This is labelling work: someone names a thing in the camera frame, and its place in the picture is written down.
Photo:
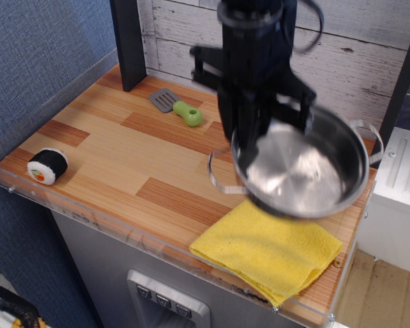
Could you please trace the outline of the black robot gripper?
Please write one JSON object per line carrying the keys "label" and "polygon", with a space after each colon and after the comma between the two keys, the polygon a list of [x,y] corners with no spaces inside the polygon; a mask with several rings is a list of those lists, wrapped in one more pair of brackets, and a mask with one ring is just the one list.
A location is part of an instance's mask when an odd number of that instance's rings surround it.
{"label": "black robot gripper", "polygon": [[290,67],[297,17],[296,1],[221,1],[221,48],[194,46],[193,80],[219,87],[218,108],[227,139],[257,154],[271,116],[306,135],[316,93]]}

